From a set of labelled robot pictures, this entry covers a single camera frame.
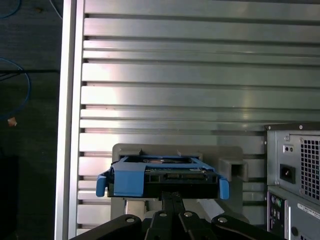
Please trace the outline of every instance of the label sticker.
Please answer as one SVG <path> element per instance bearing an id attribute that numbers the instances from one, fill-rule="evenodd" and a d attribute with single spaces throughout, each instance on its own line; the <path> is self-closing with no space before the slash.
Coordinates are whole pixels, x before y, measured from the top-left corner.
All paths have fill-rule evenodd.
<path id="1" fill-rule="evenodd" d="M 313 211 L 312 209 L 310 209 L 310 208 L 308 208 L 306 206 L 303 206 L 300 203 L 298 203 L 298 208 L 320 220 L 320 214 L 318 212 Z"/>

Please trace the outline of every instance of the blue plastic tab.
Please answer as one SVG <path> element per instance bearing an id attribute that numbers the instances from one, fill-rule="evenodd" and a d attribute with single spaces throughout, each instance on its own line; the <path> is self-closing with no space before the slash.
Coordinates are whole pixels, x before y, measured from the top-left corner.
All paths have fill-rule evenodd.
<path id="1" fill-rule="evenodd" d="M 226 178 L 221 177 L 219 179 L 220 199 L 229 199 L 229 182 Z"/>
<path id="2" fill-rule="evenodd" d="M 107 185 L 107 177 L 104 175 L 99 175 L 96 180 L 96 190 L 95 195 L 97 197 L 104 197 Z"/>
<path id="3" fill-rule="evenodd" d="M 145 164 L 126 162 L 114 164 L 115 196 L 142 197 L 144 194 Z"/>

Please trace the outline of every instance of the blue cable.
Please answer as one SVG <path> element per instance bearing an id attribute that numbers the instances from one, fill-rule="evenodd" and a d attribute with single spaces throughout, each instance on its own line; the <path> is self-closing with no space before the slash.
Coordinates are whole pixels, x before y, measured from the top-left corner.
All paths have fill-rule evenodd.
<path id="1" fill-rule="evenodd" d="M 0 61 L 4 61 L 6 63 L 9 63 L 9 64 L 13 64 L 15 65 L 19 70 L 22 70 L 24 71 L 24 69 L 19 66 L 18 64 L 14 63 L 13 61 L 10 61 L 8 59 L 5 59 L 3 57 L 0 57 Z M 25 105 L 27 104 L 29 98 L 30 98 L 30 92 L 31 92 L 31 80 L 30 80 L 30 77 L 27 73 L 24 74 L 25 77 L 26 77 L 26 80 L 27 80 L 27 84 L 28 84 L 28 92 L 26 94 L 26 97 L 24 99 L 24 101 L 20 104 L 20 106 L 18 106 L 17 108 L 13 109 L 12 111 L 10 111 L 9 113 L 7 114 L 4 114 L 4 115 L 0 115 L 0 120 L 8 120 L 9 118 L 13 117 L 14 114 L 20 112 L 24 107 Z"/>
<path id="2" fill-rule="evenodd" d="M 19 11 L 19 9 L 20 9 L 20 7 L 21 7 L 21 2 L 22 2 L 22 0 L 17 0 L 17 1 L 18 1 L 18 4 L 17 4 L 17 6 L 15 7 L 15 9 L 14 9 L 12 12 L 8 13 L 7 15 L 0 16 L 0 19 L 9 18 L 9 17 L 11 17 L 12 15 L 15 15 L 16 12 Z"/>

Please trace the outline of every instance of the screw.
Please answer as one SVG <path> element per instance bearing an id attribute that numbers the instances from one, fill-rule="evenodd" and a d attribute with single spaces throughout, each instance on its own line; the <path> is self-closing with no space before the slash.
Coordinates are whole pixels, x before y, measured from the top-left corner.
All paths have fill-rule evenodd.
<path id="1" fill-rule="evenodd" d="M 185 215 L 186 217 L 191 217 L 191 216 L 192 216 L 192 213 L 189 212 L 189 211 L 186 211 L 186 212 L 184 213 L 184 215 Z"/>
<path id="2" fill-rule="evenodd" d="M 226 219 L 226 218 L 224 218 L 224 217 L 219 217 L 218 218 L 218 221 L 220 222 L 220 223 L 226 223 L 226 222 L 228 222 L 228 220 Z"/>

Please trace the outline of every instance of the ventilation holes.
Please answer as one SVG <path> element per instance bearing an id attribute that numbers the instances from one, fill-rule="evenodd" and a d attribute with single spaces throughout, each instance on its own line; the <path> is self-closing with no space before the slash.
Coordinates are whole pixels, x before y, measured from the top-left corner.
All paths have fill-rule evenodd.
<path id="1" fill-rule="evenodd" d="M 320 141 L 304 140 L 301 144 L 301 188 L 306 196 L 320 199 Z"/>

